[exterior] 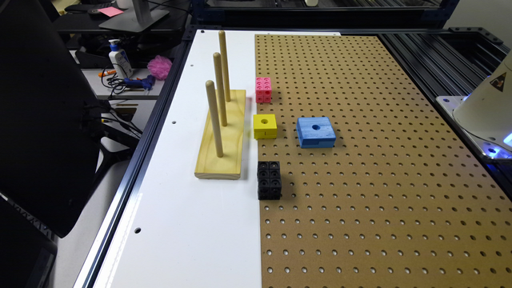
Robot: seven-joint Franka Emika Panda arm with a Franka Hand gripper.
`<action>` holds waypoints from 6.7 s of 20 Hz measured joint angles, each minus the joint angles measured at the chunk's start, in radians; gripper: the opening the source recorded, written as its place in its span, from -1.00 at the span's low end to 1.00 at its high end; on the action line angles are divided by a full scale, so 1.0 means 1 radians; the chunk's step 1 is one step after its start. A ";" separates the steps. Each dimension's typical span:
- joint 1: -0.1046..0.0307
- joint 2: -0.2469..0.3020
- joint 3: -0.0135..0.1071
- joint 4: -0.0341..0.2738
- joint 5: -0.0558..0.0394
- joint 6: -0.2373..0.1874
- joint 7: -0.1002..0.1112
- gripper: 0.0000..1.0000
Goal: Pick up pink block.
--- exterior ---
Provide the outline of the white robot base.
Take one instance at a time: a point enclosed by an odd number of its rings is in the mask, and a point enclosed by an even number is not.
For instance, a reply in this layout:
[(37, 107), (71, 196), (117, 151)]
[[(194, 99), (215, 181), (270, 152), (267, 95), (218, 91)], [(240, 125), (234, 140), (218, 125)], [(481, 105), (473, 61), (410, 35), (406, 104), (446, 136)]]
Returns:
[(486, 158), (511, 160), (511, 55), (467, 96), (437, 102)]

